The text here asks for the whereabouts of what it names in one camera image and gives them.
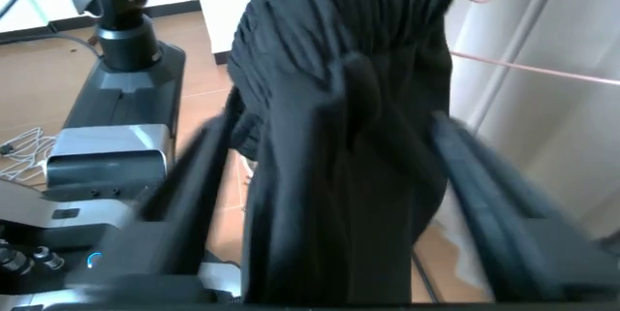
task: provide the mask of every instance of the black fabric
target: black fabric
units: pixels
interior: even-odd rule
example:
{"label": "black fabric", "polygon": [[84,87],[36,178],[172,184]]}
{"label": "black fabric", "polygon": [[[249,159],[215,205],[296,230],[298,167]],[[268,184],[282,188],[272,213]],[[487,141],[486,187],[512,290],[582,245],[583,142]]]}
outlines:
{"label": "black fabric", "polygon": [[249,188],[250,303],[411,300],[412,243],[446,187],[428,136],[448,111],[452,0],[251,0],[229,72]]}

